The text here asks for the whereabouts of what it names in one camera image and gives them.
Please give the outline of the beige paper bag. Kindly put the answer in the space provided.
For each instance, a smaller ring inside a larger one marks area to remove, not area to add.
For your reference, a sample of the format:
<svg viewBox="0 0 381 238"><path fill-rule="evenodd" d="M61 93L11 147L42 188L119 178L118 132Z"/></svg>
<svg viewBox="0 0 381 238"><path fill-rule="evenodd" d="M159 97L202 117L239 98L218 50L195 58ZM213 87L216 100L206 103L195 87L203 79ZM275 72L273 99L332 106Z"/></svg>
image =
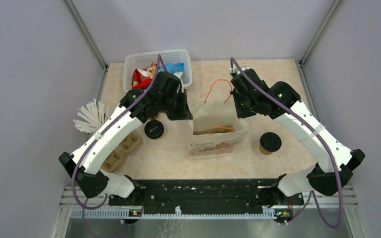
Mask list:
<svg viewBox="0 0 381 238"><path fill-rule="evenodd" d="M229 80L215 80L202 104L190 109L193 119L189 122L191 136L188 156L192 159L231 155L241 146L249 123L237 117L232 95L219 102L208 102L215 83L227 82L230 90L233 86Z"/></svg>

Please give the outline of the black cup lid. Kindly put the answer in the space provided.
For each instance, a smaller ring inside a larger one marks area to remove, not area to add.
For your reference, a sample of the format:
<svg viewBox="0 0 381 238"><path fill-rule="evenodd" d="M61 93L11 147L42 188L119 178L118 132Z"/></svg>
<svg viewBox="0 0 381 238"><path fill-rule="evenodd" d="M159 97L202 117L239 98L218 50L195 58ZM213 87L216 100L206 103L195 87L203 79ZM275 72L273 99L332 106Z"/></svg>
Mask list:
<svg viewBox="0 0 381 238"><path fill-rule="evenodd" d="M264 133L260 137L259 143L262 144L266 150L271 152L278 151L282 146L281 138L274 132Z"/></svg>

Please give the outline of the brown paper coffee cup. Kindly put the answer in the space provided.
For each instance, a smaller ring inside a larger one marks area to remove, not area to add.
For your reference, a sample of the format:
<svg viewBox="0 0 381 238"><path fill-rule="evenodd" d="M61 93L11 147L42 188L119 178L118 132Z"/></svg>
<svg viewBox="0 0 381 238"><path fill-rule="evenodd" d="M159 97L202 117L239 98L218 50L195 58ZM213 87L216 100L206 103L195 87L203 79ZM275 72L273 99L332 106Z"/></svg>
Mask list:
<svg viewBox="0 0 381 238"><path fill-rule="evenodd" d="M266 149L263 147L262 144L259 145L259 151L260 151L262 154L264 154L264 155L270 155L270 154L272 154L272 152L266 150Z"/></svg>

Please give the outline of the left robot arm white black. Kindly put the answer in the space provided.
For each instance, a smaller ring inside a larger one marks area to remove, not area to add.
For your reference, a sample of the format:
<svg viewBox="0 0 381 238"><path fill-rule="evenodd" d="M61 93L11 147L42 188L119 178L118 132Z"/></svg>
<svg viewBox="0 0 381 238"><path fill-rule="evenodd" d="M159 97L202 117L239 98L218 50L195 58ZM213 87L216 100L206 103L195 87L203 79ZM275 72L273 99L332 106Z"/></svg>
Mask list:
<svg viewBox="0 0 381 238"><path fill-rule="evenodd" d="M192 119L182 81L165 71L157 73L147 88L126 92L112 115L85 144L59 156L71 183L87 198L116 195L127 205L135 204L139 199L137 185L101 167L128 135L159 113L165 113L169 120Z"/></svg>

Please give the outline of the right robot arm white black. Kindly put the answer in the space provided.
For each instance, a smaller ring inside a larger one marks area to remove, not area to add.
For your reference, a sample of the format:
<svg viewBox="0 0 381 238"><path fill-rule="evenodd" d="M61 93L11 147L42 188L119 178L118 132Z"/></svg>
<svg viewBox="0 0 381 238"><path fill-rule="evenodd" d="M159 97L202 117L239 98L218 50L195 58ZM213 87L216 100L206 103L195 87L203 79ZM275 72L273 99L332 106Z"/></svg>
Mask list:
<svg viewBox="0 0 381 238"><path fill-rule="evenodd" d="M272 200L285 204L292 195L312 190L326 196L337 193L330 155L335 159L341 185L345 186L364 160L364 152L348 148L331 135L288 83L278 81L268 87L252 68L243 67L243 71L241 74L236 67L230 69L237 117L243 119L257 114L270 117L287 128L316 160L308 169L281 176L271 191Z"/></svg>

